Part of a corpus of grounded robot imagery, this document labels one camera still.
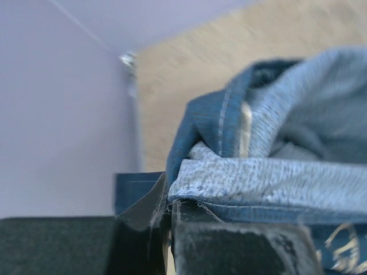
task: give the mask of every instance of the printed pattern on fabric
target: printed pattern on fabric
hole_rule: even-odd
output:
[[[324,269],[367,267],[367,49],[253,64],[191,101],[167,159],[169,201],[227,222],[311,227]]]

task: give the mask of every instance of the dark blue fabric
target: dark blue fabric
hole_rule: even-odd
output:
[[[145,196],[163,172],[117,174],[115,214],[119,215]]]
[[[233,141],[237,140],[241,102],[247,89],[261,87],[274,81],[298,62],[300,60],[257,62],[236,76],[225,89],[189,102],[167,158],[166,173],[169,185],[176,180],[181,162],[199,141],[203,141],[222,158],[233,157],[236,150],[236,142]],[[222,136],[222,148],[219,148],[218,131],[221,116],[225,116],[222,127],[225,135]]]

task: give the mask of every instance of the silver clamp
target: silver clamp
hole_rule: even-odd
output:
[[[136,71],[136,54],[133,52],[127,52],[120,56],[120,60],[127,68],[130,75],[135,77],[135,71]]]

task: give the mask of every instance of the blue denim cloth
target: blue denim cloth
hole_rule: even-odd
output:
[[[253,64],[192,100],[167,160],[169,201],[225,222],[309,226],[325,270],[367,270],[367,49]]]
[[[115,214],[119,215],[143,198],[163,172],[117,174],[115,183]]]

